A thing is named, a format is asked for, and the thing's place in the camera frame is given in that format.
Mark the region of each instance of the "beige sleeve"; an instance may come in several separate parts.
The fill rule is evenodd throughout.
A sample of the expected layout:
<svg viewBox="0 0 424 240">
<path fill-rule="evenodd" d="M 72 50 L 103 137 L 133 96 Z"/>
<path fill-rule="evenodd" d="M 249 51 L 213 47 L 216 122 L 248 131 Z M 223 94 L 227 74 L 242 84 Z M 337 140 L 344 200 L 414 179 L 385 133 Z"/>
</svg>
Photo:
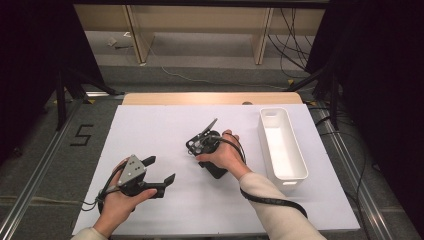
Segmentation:
<svg viewBox="0 0 424 240">
<path fill-rule="evenodd" d="M 286 199 L 286 196 L 271 181 L 258 173 L 245 174 L 240 179 L 240 187 L 250 195 Z M 252 201 L 250 204 L 271 240 L 325 239 L 295 208 Z"/>
<path fill-rule="evenodd" d="M 107 238 L 94 228 L 84 228 L 71 238 L 71 240 L 107 240 Z"/>
</svg>

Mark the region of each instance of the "wooden edge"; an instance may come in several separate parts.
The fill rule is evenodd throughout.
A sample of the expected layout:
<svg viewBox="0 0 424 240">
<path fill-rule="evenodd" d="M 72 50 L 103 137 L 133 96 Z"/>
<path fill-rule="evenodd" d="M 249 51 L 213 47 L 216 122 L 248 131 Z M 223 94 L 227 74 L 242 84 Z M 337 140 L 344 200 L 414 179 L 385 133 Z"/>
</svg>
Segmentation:
<svg viewBox="0 0 424 240">
<path fill-rule="evenodd" d="M 128 93 L 122 105 L 302 104 L 295 92 Z"/>
</svg>

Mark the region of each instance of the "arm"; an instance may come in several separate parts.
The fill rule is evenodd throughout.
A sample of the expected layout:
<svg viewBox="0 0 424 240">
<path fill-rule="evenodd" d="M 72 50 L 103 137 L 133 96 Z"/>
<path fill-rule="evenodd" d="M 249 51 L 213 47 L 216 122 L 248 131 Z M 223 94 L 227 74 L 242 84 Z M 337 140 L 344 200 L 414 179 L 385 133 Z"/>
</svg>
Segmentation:
<svg viewBox="0 0 424 240">
<path fill-rule="evenodd" d="M 122 170 L 116 174 L 110 186 L 118 183 Z M 145 200 L 156 194 L 156 189 L 147 189 L 137 196 L 128 197 L 120 191 L 109 193 L 106 196 L 104 207 L 100 217 L 92 228 L 81 230 L 72 240 L 103 240 L 110 237 L 115 229 L 128 219 L 133 209 Z"/>
<path fill-rule="evenodd" d="M 238 144 L 230 136 L 231 130 L 223 133 L 223 138 Z M 222 142 L 211 154 L 196 157 L 199 161 L 210 161 L 227 169 L 237 180 L 243 191 L 258 197 L 286 199 L 275 185 L 264 176 L 252 172 L 238 152 L 229 144 Z M 282 207 L 250 202 L 270 239 L 325 239 L 312 226 L 302 213 L 291 207 Z"/>
</svg>

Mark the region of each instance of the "white tray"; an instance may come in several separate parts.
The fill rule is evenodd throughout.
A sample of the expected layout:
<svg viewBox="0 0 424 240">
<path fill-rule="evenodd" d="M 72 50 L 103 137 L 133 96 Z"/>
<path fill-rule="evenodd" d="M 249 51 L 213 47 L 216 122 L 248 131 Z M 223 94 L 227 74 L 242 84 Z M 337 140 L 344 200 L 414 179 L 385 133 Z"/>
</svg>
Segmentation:
<svg viewBox="0 0 424 240">
<path fill-rule="evenodd" d="M 308 177 L 308 170 L 287 111 L 261 109 L 258 132 L 268 178 L 280 190 L 297 187 Z"/>
</svg>

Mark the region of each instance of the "table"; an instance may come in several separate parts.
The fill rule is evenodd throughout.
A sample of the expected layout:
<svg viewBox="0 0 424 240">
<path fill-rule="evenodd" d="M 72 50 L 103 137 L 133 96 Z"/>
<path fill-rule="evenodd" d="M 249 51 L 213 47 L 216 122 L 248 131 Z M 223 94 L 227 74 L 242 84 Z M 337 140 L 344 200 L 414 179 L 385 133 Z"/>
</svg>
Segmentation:
<svg viewBox="0 0 424 240">
<path fill-rule="evenodd" d="M 255 105 L 240 106 L 246 102 Z M 115 231 L 116 235 L 265 234 L 253 208 L 241 196 L 237 181 L 230 174 L 214 179 L 197 165 L 184 144 L 217 117 L 214 130 L 222 132 L 231 126 L 241 136 L 247 164 L 255 172 L 266 175 L 264 162 L 260 160 L 257 125 L 259 109 L 267 106 L 285 107 L 289 112 L 310 172 L 298 188 L 286 192 L 288 198 L 306 209 L 310 221 L 319 230 L 359 229 L 309 111 L 296 93 L 128 94 L 116 112 L 85 201 L 94 199 L 120 159 L 130 154 L 144 159 L 154 152 L 156 163 L 149 166 L 145 180 L 160 182 L 176 173 L 175 182 L 167 188 L 163 199 L 149 200 L 138 206 Z M 97 217 L 96 210 L 81 212 L 74 234 L 90 226 Z"/>
</svg>

